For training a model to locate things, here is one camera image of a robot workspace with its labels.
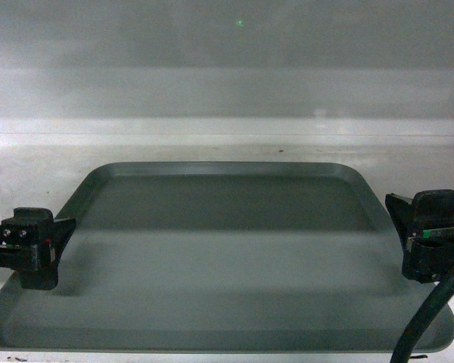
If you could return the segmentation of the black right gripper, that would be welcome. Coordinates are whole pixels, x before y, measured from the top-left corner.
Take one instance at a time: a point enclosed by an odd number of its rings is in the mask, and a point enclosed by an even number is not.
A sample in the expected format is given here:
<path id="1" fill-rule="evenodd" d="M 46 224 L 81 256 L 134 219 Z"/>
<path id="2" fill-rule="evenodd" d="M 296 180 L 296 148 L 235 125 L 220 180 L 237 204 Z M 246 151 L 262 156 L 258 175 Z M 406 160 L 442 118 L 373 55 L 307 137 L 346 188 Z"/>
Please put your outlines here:
<path id="1" fill-rule="evenodd" d="M 454 266 L 454 190 L 421 191 L 413 199 L 391 193 L 385 206 L 403 250 L 402 275 L 419 283 L 440 281 Z M 423 229 L 419 234 L 414 223 Z"/>

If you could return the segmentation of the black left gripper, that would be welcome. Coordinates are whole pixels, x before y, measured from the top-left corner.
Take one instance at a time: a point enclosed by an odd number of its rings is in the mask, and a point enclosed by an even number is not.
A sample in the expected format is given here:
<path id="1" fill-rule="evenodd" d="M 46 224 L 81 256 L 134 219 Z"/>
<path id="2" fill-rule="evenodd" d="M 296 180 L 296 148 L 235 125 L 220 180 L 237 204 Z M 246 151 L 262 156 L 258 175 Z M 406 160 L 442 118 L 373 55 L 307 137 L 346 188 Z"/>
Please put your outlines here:
<path id="1" fill-rule="evenodd" d="M 76 229 L 74 218 L 55 219 L 45 208 L 19 207 L 14 217 L 0 220 L 0 268 L 19 271 L 24 289 L 52 290 L 58 267 Z"/>

